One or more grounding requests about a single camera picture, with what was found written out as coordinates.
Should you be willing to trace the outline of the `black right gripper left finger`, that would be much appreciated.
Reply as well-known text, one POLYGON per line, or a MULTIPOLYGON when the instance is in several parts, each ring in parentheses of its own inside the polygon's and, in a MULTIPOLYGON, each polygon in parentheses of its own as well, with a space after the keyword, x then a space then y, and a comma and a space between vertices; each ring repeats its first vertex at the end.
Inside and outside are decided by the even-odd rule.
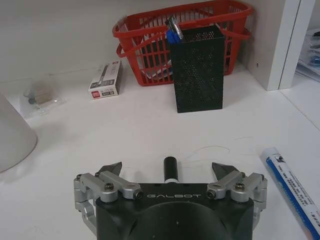
POLYGON ((130 182, 120 177, 122 163, 104 165, 95 174, 78 174, 73 180, 74 207, 81 213, 84 224, 97 235, 97 218, 95 215, 96 200, 113 203, 119 194, 127 200, 142 198, 142 188, 139 183, 130 182))

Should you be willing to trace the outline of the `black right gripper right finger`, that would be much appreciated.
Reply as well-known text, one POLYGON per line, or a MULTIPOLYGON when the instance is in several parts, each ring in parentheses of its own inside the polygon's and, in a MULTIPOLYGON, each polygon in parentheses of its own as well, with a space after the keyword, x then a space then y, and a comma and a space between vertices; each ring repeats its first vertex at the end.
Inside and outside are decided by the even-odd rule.
POLYGON ((213 162, 212 170, 217 178, 216 182, 208 183, 206 199, 209 202, 222 200, 227 194, 232 201, 244 204, 253 202, 252 228, 259 223, 261 212, 267 206, 268 180, 261 173, 252 173, 247 176, 232 165, 213 162))

